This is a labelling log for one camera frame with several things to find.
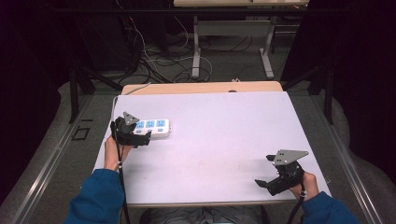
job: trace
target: desk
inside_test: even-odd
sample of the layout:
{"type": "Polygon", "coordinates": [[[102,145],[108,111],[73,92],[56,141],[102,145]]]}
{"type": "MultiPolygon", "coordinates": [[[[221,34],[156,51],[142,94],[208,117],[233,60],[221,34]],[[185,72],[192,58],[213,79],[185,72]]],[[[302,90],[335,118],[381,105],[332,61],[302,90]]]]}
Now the desk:
{"type": "MultiPolygon", "coordinates": [[[[119,96],[114,113],[124,111],[140,119],[170,119],[173,127],[169,137],[134,149],[124,163],[130,206],[294,200],[288,191],[271,196],[254,182],[277,177],[265,156],[279,149],[308,151],[299,163],[330,194],[290,98],[277,82],[153,84],[119,96]]],[[[104,142],[109,135],[107,129],[104,142]]],[[[103,161],[102,144],[95,168],[103,167],[103,161]]]]}
{"type": "MultiPolygon", "coordinates": [[[[309,0],[175,0],[176,7],[279,7],[306,5],[309,0]]],[[[192,62],[192,78],[199,76],[201,49],[200,35],[252,35],[266,36],[264,48],[260,49],[265,75],[274,78],[274,73],[268,59],[268,50],[276,25],[276,17],[269,21],[198,21],[194,17],[194,57],[192,62]]]]}

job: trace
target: white tabletop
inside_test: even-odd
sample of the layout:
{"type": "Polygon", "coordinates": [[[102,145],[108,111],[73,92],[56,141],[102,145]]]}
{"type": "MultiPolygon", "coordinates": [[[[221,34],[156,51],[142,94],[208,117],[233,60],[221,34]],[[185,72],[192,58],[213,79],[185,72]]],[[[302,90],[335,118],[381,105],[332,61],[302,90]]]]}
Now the white tabletop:
{"type": "MultiPolygon", "coordinates": [[[[330,194],[290,98],[283,91],[120,96],[115,116],[170,119],[163,140],[133,149],[124,163],[131,206],[277,203],[294,200],[287,190],[271,196],[254,179],[271,181],[265,159],[279,149],[308,151],[299,159],[330,194]]],[[[104,142],[110,135],[107,129],[104,142]]],[[[102,168],[104,147],[95,168],[102,168]]]]}
{"type": "Polygon", "coordinates": [[[309,0],[175,0],[175,7],[302,6],[309,0]]]}

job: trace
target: power strip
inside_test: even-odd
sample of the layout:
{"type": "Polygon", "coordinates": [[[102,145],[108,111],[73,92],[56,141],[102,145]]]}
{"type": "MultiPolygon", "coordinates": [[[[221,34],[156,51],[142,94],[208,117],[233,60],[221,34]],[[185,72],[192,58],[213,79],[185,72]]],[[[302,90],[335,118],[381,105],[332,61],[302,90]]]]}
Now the power strip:
{"type": "Polygon", "coordinates": [[[169,119],[139,120],[134,128],[134,134],[144,135],[151,132],[150,139],[165,138],[172,132],[169,119]]]}

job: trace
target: cable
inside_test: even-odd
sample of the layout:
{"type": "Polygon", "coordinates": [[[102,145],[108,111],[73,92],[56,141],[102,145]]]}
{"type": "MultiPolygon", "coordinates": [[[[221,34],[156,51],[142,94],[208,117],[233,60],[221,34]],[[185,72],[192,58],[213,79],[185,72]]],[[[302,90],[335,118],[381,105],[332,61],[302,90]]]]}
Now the cable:
{"type": "Polygon", "coordinates": [[[118,156],[119,156],[119,172],[120,172],[120,184],[121,184],[121,187],[122,187],[122,191],[123,191],[123,193],[124,193],[124,202],[123,202],[123,211],[124,211],[124,213],[125,213],[125,219],[126,219],[126,223],[128,223],[128,224],[130,224],[131,223],[131,220],[129,219],[129,213],[128,213],[128,205],[127,205],[127,202],[126,202],[126,192],[125,192],[125,183],[124,183],[124,179],[123,179],[123,171],[122,171],[122,156],[121,156],[121,154],[120,154],[120,145],[119,145],[119,140],[118,140],[118,138],[117,138],[117,134],[116,134],[116,124],[115,124],[115,121],[113,120],[112,121],[112,124],[113,125],[111,125],[112,126],[112,130],[111,130],[111,132],[113,132],[114,134],[114,137],[115,137],[115,141],[116,141],[116,145],[117,145],[117,154],[118,154],[118,156]]]}
{"type": "MultiPolygon", "coordinates": [[[[134,26],[134,30],[137,31],[137,33],[140,35],[140,37],[142,38],[143,41],[143,52],[145,53],[146,57],[148,57],[148,60],[150,62],[152,62],[151,58],[148,56],[147,52],[146,52],[146,43],[145,43],[145,39],[143,38],[142,33],[140,33],[140,31],[136,28],[136,25],[134,24],[134,20],[130,17],[130,20],[132,22],[132,25],[134,26]]],[[[157,71],[158,74],[160,74],[160,72],[158,71],[157,67],[155,66],[155,63],[152,63],[155,70],[157,71]]]]}
{"type": "Polygon", "coordinates": [[[119,84],[121,84],[121,82],[129,77],[145,77],[146,80],[141,82],[140,84],[145,84],[148,83],[148,81],[152,78],[150,75],[144,75],[144,74],[137,74],[137,75],[129,75],[129,76],[124,76],[122,79],[119,80],[119,84]]]}
{"type": "MultiPolygon", "coordinates": [[[[187,58],[183,58],[183,59],[174,59],[174,60],[172,60],[172,61],[175,61],[175,62],[178,62],[178,61],[185,61],[185,60],[188,60],[188,59],[193,59],[194,57],[187,57],[187,58]]],[[[204,58],[204,57],[199,57],[200,59],[204,59],[208,64],[209,64],[209,66],[210,66],[210,74],[212,74],[212,71],[213,71],[213,66],[212,66],[212,63],[208,60],[208,59],[206,59],[206,58],[204,58]]],[[[154,60],[154,62],[164,62],[164,63],[166,63],[166,62],[172,62],[172,61],[166,61],[166,60],[154,60]]]]}
{"type": "Polygon", "coordinates": [[[182,72],[180,72],[180,73],[187,73],[187,74],[189,74],[189,76],[191,77],[191,72],[189,72],[189,70],[188,70],[184,65],[182,65],[182,64],[180,63],[181,61],[186,60],[186,59],[171,59],[171,58],[169,58],[169,57],[166,57],[166,58],[168,58],[169,61],[167,61],[167,60],[158,60],[158,59],[157,59],[157,60],[154,60],[154,62],[157,63],[157,64],[159,64],[160,66],[173,66],[173,65],[177,64],[177,65],[179,65],[180,67],[182,67],[183,70],[184,70],[184,71],[182,71],[182,72]],[[171,63],[171,64],[160,64],[159,62],[171,63]]]}
{"type": "Polygon", "coordinates": [[[186,27],[184,27],[184,25],[181,23],[181,21],[178,20],[177,17],[174,17],[174,18],[175,18],[175,20],[177,20],[178,24],[180,24],[181,28],[183,28],[184,34],[186,36],[186,43],[183,46],[180,47],[181,49],[183,49],[189,43],[189,33],[187,32],[186,27]]]}
{"type": "Polygon", "coordinates": [[[304,186],[303,180],[301,181],[300,185],[301,185],[300,199],[298,200],[297,204],[294,205],[294,208],[290,213],[288,224],[291,224],[291,222],[294,220],[294,217],[296,216],[298,209],[300,208],[301,204],[303,204],[303,202],[304,202],[306,191],[305,191],[305,186],[304,186]]]}
{"type": "Polygon", "coordinates": [[[142,64],[145,65],[145,66],[147,67],[147,69],[148,69],[149,71],[151,71],[152,74],[153,74],[154,76],[156,76],[157,78],[159,78],[159,79],[162,80],[163,82],[165,82],[165,83],[172,83],[172,81],[169,80],[167,77],[164,77],[162,74],[160,74],[160,73],[154,71],[154,70],[149,66],[149,64],[148,64],[146,61],[143,60],[143,61],[142,61],[142,64]]]}
{"type": "Polygon", "coordinates": [[[113,98],[113,106],[111,107],[111,121],[112,121],[112,122],[116,122],[116,121],[114,120],[114,108],[116,107],[116,101],[117,101],[117,99],[119,99],[119,96],[116,96],[116,97],[113,98]]]}
{"type": "Polygon", "coordinates": [[[248,49],[248,48],[251,46],[252,42],[253,42],[253,36],[251,36],[248,45],[247,45],[244,49],[238,49],[238,50],[236,50],[236,48],[238,48],[243,42],[245,42],[246,39],[248,39],[248,35],[245,36],[245,38],[242,39],[242,41],[240,41],[239,44],[237,44],[235,47],[233,47],[233,48],[231,48],[231,49],[209,49],[209,48],[207,48],[207,49],[202,48],[202,49],[203,49],[203,51],[209,51],[209,52],[231,52],[231,51],[238,51],[238,52],[240,52],[240,51],[244,51],[244,50],[248,49]]]}
{"type": "Polygon", "coordinates": [[[146,84],[145,86],[138,87],[138,88],[136,88],[136,89],[133,89],[133,90],[131,90],[131,91],[128,91],[127,93],[125,93],[125,95],[129,95],[129,94],[131,94],[131,93],[134,92],[134,91],[138,91],[138,90],[141,90],[141,89],[143,89],[143,88],[146,88],[147,86],[149,86],[149,84],[151,84],[151,82],[149,82],[149,83],[146,84]]]}

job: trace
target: blue jacket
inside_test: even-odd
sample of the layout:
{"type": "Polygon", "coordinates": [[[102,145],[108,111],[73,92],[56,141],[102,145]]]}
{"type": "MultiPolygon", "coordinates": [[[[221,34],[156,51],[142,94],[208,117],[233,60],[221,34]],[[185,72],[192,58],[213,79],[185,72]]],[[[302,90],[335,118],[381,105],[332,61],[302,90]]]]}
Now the blue jacket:
{"type": "MultiPolygon", "coordinates": [[[[117,223],[124,194],[119,173],[97,169],[88,177],[80,194],[70,202],[64,223],[117,223]]],[[[325,192],[303,203],[304,224],[359,223],[339,201],[325,192]]]]}
{"type": "Polygon", "coordinates": [[[80,194],[70,202],[64,223],[117,223],[123,200],[119,173],[96,169],[84,181],[80,194]]]}

